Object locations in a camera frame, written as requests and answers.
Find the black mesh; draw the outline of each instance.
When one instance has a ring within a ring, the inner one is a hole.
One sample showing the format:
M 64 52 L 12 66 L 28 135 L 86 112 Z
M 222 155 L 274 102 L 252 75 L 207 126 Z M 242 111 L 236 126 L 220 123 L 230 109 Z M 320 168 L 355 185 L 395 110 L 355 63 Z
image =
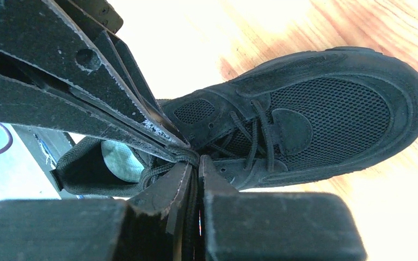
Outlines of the black mesh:
M 214 113 L 216 109 L 206 100 L 195 100 L 184 104 L 174 111 L 174 115 L 186 124 L 194 124 Z
M 315 79 L 272 92 L 271 97 L 267 111 L 270 124 L 272 110 L 286 108 L 303 114 L 313 128 L 311 144 L 305 151 L 285 157 L 274 146 L 276 159 L 286 163 L 289 170 L 337 164 L 351 158 L 378 141 L 389 124 L 390 112 L 384 100 L 369 88 L 345 80 Z M 251 124 L 245 126 L 251 133 Z M 259 139 L 265 147 L 260 133 Z M 237 131 L 227 149 L 246 156 L 250 142 Z
M 247 123 L 246 129 L 249 133 L 252 134 L 252 124 Z M 246 136 L 240 131 L 237 130 L 233 135 L 233 139 L 227 145 L 226 149 L 233 152 L 236 155 L 247 155 L 251 149 L 251 142 L 246 138 Z

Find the shoelace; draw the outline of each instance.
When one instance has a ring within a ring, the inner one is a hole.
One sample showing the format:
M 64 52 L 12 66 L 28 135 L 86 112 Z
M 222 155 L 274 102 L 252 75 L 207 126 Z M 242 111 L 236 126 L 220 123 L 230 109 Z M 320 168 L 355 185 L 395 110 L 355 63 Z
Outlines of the shoelace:
M 137 184 L 137 190 L 139 192 L 145 190 L 146 188 L 151 186 L 151 184 L 158 181 L 158 179 L 160 178 L 160 176 L 162 174 L 168 172 L 175 165 L 175 163 L 167 163 L 167 164 L 164 164 L 164 165 L 161 165 L 161 166 L 156 166 L 157 165 L 157 157 L 151 157 L 150 163 L 147 164 L 140 157 L 140 155 L 137 153 L 137 151 L 135 151 L 132 148 L 131 148 L 131 150 L 132 150 L 132 153 L 134 154 L 134 156 L 137 158 L 137 160 L 142 164 L 143 167 L 145 167 L 142 171 L 142 174 L 140 175 L 139 183 Z M 178 153 L 178 151 L 180 149 L 178 149 L 178 148 L 168 148 L 168 150 Z M 194 166 L 197 166 L 198 163 L 199 163 L 199 155 L 198 154 L 188 156 L 188 155 L 185 155 L 185 153 L 180 153 L 180 156 L 176 156 L 176 157 L 177 157 L 177 160 L 189 162 L 190 164 L 192 164 Z
M 251 101 L 251 105 L 254 107 L 255 111 L 257 112 L 257 115 L 259 116 L 260 119 L 260 126 L 262 129 L 262 135 L 263 135 L 263 139 L 265 141 L 266 147 L 267 147 L 267 151 L 265 151 L 260 145 L 259 145 L 259 135 L 257 133 L 258 130 L 258 120 L 254 119 L 254 121 L 252 122 L 253 126 L 253 134 L 249 134 L 248 130 L 245 128 L 245 126 L 243 125 L 243 123 L 241 122 L 241 120 L 239 119 L 238 115 L 236 114 L 236 112 L 231 111 L 229 112 L 229 115 L 231 117 L 231 119 L 233 120 L 233 122 L 235 123 L 236 127 L 244 134 L 244 136 L 251 142 L 251 149 L 249 151 L 249 154 L 246 158 L 246 163 L 244 166 L 245 170 L 250 170 L 252 169 L 253 163 L 254 163 L 254 158 L 255 158 L 255 154 L 257 153 L 257 151 L 259 151 L 262 155 L 266 155 L 267 157 L 267 170 L 269 172 L 273 172 L 273 168 L 274 168 L 274 150 L 273 150 L 273 140 L 272 137 L 270 135 L 270 131 L 268 129 L 268 120 L 267 120 L 267 116 L 265 111 L 262 110 L 262 106 L 260 105 L 260 103 L 257 100 L 252 100 Z M 230 143 L 230 141 L 233 139 L 233 133 L 229 134 L 225 140 L 223 141 L 222 145 L 217 146 L 216 144 L 212 143 L 209 144 L 209 146 L 211 148 L 213 148 L 214 150 L 228 156 L 228 157 L 233 157 L 233 158 L 239 158 L 239 155 L 236 155 L 230 151 L 228 151 L 226 149 L 227 145 Z
M 255 119 L 253 124 L 253 134 L 249 134 L 248 130 L 244 127 L 242 121 L 239 119 L 236 112 L 231 111 L 230 117 L 235 123 L 236 127 L 246 136 L 246 138 L 251 142 L 251 149 L 249 151 L 249 154 L 246 158 L 245 170 L 250 170 L 253 167 L 255 154 L 257 151 L 259 151 L 261 154 L 266 155 L 267 157 L 267 170 L 269 172 L 273 172 L 274 169 L 274 150 L 273 150 L 273 141 L 272 137 L 270 135 L 270 131 L 268 129 L 268 120 L 265 111 L 262 110 L 262 106 L 260 103 L 256 100 L 251 101 L 251 105 L 254 107 L 255 111 L 257 112 L 257 115 L 260 119 L 260 126 L 262 130 L 263 139 L 267 146 L 267 151 L 265 151 L 260 145 L 259 145 L 259 135 L 258 135 L 258 127 L 259 124 L 257 122 L 257 119 Z M 219 151 L 222 154 L 227 155 L 228 157 L 234 157 L 239 158 L 239 155 L 236 155 L 226 149 L 226 146 L 230 143 L 230 141 L 233 139 L 233 133 L 229 134 L 221 146 L 217 146 L 216 144 L 212 143 L 209 144 L 213 149 L 216 151 Z M 149 187 L 151 184 L 156 182 L 160 175 L 163 173 L 168 172 L 172 167 L 175 165 L 175 163 L 167 163 L 165 165 L 161 166 L 155 166 L 156 165 L 156 157 L 152 157 L 150 164 L 147 164 L 139 155 L 137 155 L 134 152 L 136 158 L 139 160 L 139 162 L 145 167 L 145 169 L 142 171 L 142 175 L 140 176 L 140 181 L 138 183 L 138 189 L 140 191 L 145 190 L 147 187 Z

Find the black sneaker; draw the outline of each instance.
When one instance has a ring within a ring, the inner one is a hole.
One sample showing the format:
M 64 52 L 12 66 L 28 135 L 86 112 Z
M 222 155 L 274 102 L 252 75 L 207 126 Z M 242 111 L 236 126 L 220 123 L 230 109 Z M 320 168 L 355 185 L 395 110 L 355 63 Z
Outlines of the black sneaker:
M 237 189 L 363 170 L 418 137 L 418 73 L 359 47 L 301 52 L 163 110 Z

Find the wooden floor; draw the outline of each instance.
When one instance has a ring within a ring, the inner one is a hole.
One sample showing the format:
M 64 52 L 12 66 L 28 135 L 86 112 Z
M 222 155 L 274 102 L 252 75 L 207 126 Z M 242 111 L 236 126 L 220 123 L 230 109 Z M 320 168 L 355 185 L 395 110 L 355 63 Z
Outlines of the wooden floor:
M 110 0 L 157 98 L 231 79 L 282 55 L 365 46 L 418 70 L 418 0 Z M 268 189 L 327 191 L 350 207 L 370 260 L 418 260 L 418 139 L 370 169 Z

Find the cable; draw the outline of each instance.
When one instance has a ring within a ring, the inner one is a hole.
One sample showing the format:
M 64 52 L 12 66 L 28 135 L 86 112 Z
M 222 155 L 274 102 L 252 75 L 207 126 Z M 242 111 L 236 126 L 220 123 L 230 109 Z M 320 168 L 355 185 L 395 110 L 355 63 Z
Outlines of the cable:
M 14 143 L 14 138 L 12 137 L 12 134 L 10 134 L 9 129 L 7 129 L 4 125 L 2 125 L 2 123 L 0 123 L 0 127 L 4 129 L 8 138 L 7 144 L 3 148 L 0 149 L 0 155 L 1 155 L 2 153 L 6 152 L 10 148 L 10 146 L 12 146 L 12 144 Z

